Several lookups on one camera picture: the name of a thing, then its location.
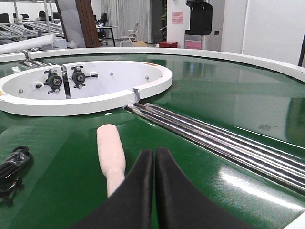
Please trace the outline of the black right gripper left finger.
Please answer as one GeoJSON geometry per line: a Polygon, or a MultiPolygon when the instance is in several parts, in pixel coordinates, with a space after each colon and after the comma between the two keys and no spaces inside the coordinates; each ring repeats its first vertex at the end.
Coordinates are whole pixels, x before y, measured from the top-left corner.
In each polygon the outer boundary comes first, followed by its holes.
{"type": "Polygon", "coordinates": [[[153,201],[153,151],[144,149],[122,184],[72,229],[149,229],[153,201]]]}

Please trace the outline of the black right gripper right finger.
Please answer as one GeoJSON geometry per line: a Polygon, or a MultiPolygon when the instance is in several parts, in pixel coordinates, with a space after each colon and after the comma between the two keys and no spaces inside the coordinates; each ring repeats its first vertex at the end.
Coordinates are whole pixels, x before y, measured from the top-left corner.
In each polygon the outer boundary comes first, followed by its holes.
{"type": "Polygon", "coordinates": [[[251,228],[202,194],[165,147],[156,150],[155,195],[161,229],[251,228]]]}

